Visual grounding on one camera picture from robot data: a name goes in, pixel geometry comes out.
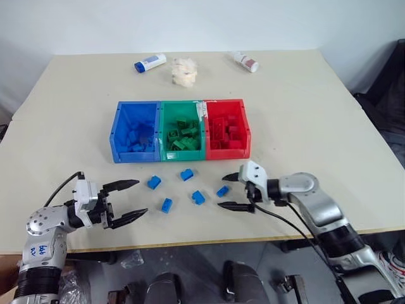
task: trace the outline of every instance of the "green bin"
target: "green bin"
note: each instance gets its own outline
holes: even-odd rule
[[[203,101],[162,101],[160,111],[161,161],[205,160],[206,136],[204,117],[202,117]]]

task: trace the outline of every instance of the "wall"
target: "wall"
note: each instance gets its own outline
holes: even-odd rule
[[[0,0],[0,109],[52,54],[320,48],[363,91],[405,37],[404,0]]]

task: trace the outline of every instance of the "bottle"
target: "bottle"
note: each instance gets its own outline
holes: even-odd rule
[[[254,73],[258,70],[259,63],[252,58],[247,57],[247,55],[242,54],[241,52],[231,52],[231,55],[238,64],[243,66],[249,72]]]
[[[164,63],[166,63],[165,54],[156,54],[135,63],[134,67],[137,69],[139,73],[143,73]]]

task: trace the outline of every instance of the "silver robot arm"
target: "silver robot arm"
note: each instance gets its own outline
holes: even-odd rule
[[[78,181],[72,191],[71,201],[61,206],[38,209],[27,220],[28,239],[23,249],[18,288],[11,304],[59,303],[59,279],[68,250],[68,233],[83,226],[91,228],[96,224],[102,224],[104,229],[116,229],[147,212],[147,209],[135,210],[113,220],[113,209],[107,201],[109,192],[124,190],[139,181],[112,182],[104,185],[98,193],[96,185],[86,181],[84,174],[78,172],[77,175]]]
[[[298,207],[330,266],[338,275],[337,284],[346,303],[369,303],[368,297],[375,300],[377,296],[383,303],[403,296],[373,250],[364,244],[338,204],[322,191],[318,179],[312,174],[297,173],[268,179],[264,168],[249,161],[241,166],[238,173],[223,179],[237,179],[244,183],[247,195],[254,203],[274,201],[276,205],[283,206],[283,202],[289,202]],[[238,209],[230,203],[222,207],[252,212],[252,209]]]

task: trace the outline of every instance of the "blue bin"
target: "blue bin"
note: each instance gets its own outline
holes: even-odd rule
[[[160,162],[160,101],[120,101],[109,143],[115,163]]]

